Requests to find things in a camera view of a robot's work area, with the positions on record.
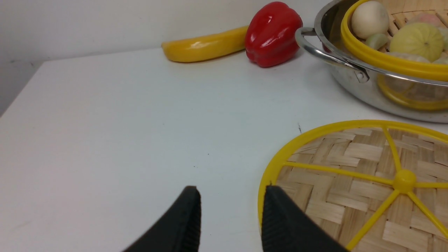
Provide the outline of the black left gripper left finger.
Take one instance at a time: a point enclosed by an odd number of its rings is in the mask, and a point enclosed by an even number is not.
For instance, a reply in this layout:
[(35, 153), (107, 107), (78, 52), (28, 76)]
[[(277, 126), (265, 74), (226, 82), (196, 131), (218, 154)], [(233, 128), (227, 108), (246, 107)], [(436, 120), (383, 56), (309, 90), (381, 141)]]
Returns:
[(125, 252), (197, 252), (201, 237), (201, 195), (187, 186), (171, 207)]

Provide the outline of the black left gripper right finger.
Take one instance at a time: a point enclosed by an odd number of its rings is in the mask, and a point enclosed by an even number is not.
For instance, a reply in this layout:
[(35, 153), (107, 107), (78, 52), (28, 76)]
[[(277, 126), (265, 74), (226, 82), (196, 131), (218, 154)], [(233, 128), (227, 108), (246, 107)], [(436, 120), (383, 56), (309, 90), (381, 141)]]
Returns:
[(261, 239), (264, 252), (347, 252), (275, 185), (266, 187)]

